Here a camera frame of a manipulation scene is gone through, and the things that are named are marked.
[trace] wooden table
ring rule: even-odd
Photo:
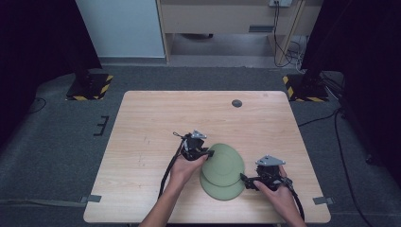
[[[242,106],[232,105],[239,99]],[[132,91],[123,98],[109,144],[84,213],[87,222],[141,222],[157,200],[166,167],[181,142],[173,132],[207,134],[204,147],[224,143],[235,148],[245,174],[255,177],[256,164],[266,154],[286,161],[305,210],[305,221],[330,220],[318,180],[294,115],[283,92]],[[280,223],[260,192],[245,189],[231,201],[209,197],[197,171],[185,186],[170,223]]]

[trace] black base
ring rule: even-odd
[[[81,83],[77,80],[74,80],[73,84],[70,87],[70,90],[67,92],[67,97],[74,96],[85,96],[85,97],[96,97],[101,95],[101,91],[103,86],[108,78],[108,74],[90,74],[91,85],[90,86],[82,86]]]
[[[328,94],[324,89],[324,84],[319,79],[304,79],[303,74],[287,75],[286,86],[288,88],[289,100],[320,100],[328,99]]]

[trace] gray carpet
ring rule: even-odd
[[[292,69],[164,66],[106,66],[103,72],[114,78],[102,100],[66,101],[73,75],[38,89],[37,97],[42,99],[32,104],[33,113],[26,115],[1,150],[0,200],[78,201],[89,195],[122,97],[129,90],[285,91],[282,77],[296,73]],[[290,105],[299,124],[328,116],[340,106],[332,96],[328,102]],[[97,124],[104,122],[102,115],[110,117],[109,123],[102,136],[94,136],[100,132]],[[338,127],[360,210],[373,226],[401,226],[400,188],[385,167],[364,162],[366,153],[346,119],[338,117]],[[331,221],[321,226],[366,226],[347,185],[334,117],[300,130],[323,194],[336,202],[329,206]],[[85,223],[83,212],[83,207],[0,205],[0,225],[97,226]]]

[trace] wall outlet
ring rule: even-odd
[[[279,4],[280,7],[288,8],[291,6],[292,0],[270,0],[269,6],[276,7],[277,3]]]

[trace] white wall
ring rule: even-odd
[[[100,58],[165,57],[155,0],[76,1]]]

